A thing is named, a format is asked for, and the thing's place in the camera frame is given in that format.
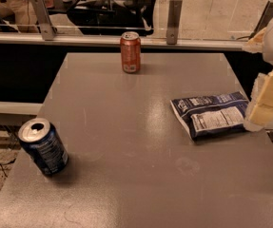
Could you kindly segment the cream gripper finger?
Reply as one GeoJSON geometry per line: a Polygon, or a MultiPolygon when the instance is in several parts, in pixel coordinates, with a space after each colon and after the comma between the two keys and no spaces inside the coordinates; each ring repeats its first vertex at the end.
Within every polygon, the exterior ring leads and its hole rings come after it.
{"type": "Polygon", "coordinates": [[[268,74],[259,73],[252,92],[251,101],[244,117],[244,128],[260,131],[273,120],[273,69],[268,74]]]}
{"type": "Polygon", "coordinates": [[[242,50],[249,53],[262,53],[263,52],[263,38],[266,28],[261,29],[255,34],[253,38],[248,40],[243,46],[242,50]]]}

